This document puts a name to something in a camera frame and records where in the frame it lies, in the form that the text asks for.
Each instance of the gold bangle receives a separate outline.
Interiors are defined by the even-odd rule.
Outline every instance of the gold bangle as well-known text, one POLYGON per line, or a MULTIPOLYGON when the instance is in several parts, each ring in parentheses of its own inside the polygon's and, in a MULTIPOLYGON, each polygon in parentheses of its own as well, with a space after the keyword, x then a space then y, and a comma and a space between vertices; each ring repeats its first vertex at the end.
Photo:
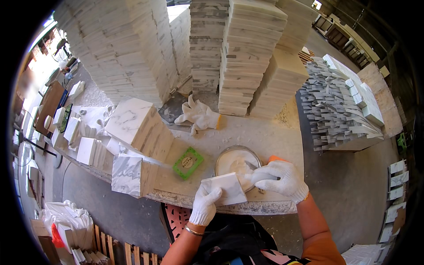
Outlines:
POLYGON ((192 233, 195 236, 202 237, 202 236, 205 235, 205 233, 199 233, 199 232, 196 232, 196 231, 191 230, 187 225, 184 226, 184 229, 186 229, 188 232, 192 233))

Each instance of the gloved hand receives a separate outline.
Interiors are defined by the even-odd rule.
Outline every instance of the gloved hand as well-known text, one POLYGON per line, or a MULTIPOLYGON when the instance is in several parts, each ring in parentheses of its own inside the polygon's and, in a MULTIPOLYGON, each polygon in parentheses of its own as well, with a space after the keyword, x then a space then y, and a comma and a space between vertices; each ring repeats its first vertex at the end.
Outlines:
POLYGON ((197 226, 208 226, 216 213, 215 202, 221 198, 222 190, 217 188, 211 193, 200 185, 193 202, 193 211, 189 222, 197 226))
POLYGON ((209 106, 200 102, 200 100, 193 100, 193 94, 188 97, 188 102, 184 102, 183 114, 175 119, 174 123, 182 123, 186 120, 193 123, 191 128, 191 136, 196 134, 196 130, 204 130, 206 128, 218 128, 219 119, 221 114, 213 112, 209 106))
POLYGON ((306 199, 309 187, 302 180, 296 167, 287 161, 272 161, 268 165, 255 169, 255 175, 263 176, 269 174, 269 179, 264 179, 255 183, 255 186, 268 191, 278 192, 290 198, 294 203, 306 199), (280 177, 280 180, 273 180, 272 177, 280 177))

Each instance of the workshop floor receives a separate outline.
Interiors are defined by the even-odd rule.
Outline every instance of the workshop floor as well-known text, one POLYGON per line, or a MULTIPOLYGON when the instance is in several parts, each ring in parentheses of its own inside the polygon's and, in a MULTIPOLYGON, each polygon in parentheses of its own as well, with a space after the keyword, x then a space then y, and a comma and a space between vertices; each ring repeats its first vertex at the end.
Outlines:
MULTIPOLYGON (((328 53, 353 71, 359 71, 314 30, 311 30, 306 47, 316 56, 328 53)), ((81 78, 86 86, 90 86, 91 79, 84 74, 86 71, 82 65, 80 67, 81 78)), ((299 94, 296 98, 299 108, 299 94)), ((313 151, 308 119, 303 113, 299 113, 299 119, 305 181, 329 224, 338 250, 343 252, 351 244, 376 243, 384 218, 387 166, 398 160, 395 142, 388 139, 356 153, 322 154, 313 151)), ((38 157, 36 161, 44 164, 42 172, 46 171, 43 172, 46 179, 53 177, 52 181, 46 181, 45 189, 53 191, 52 194, 46 192, 46 200, 69 199, 78 207, 87 209, 102 231, 119 240, 121 247, 117 259, 121 264, 124 263, 124 242, 164 256, 169 242, 159 221, 158 202, 112 192, 110 184, 74 164, 65 172, 68 161, 64 160, 59 169, 53 168, 50 157, 38 157)), ((301 256, 302 239, 297 215, 255 218, 274 236, 279 251, 301 256)))

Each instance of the orange sleeve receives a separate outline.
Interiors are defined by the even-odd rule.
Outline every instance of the orange sleeve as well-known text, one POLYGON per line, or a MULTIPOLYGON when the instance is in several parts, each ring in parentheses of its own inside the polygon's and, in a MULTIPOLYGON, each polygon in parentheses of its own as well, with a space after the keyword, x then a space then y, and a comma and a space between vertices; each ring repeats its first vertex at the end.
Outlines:
POLYGON ((312 242, 302 253, 302 259, 309 259, 308 265, 346 265, 331 238, 320 238, 312 242))

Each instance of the person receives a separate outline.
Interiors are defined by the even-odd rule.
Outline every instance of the person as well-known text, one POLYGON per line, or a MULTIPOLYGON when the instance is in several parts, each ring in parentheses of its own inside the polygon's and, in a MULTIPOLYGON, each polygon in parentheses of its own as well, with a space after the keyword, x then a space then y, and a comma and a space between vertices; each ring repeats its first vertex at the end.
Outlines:
POLYGON ((300 259, 278 252, 271 235, 251 216, 215 216, 214 202, 221 197, 222 191, 218 188, 208 194, 201 185, 195 195, 189 222, 165 254, 161 265, 346 264, 308 186, 292 163, 272 161, 257 168, 255 174, 272 175, 271 179, 256 182, 256 187, 278 192, 296 204, 303 238, 300 259))

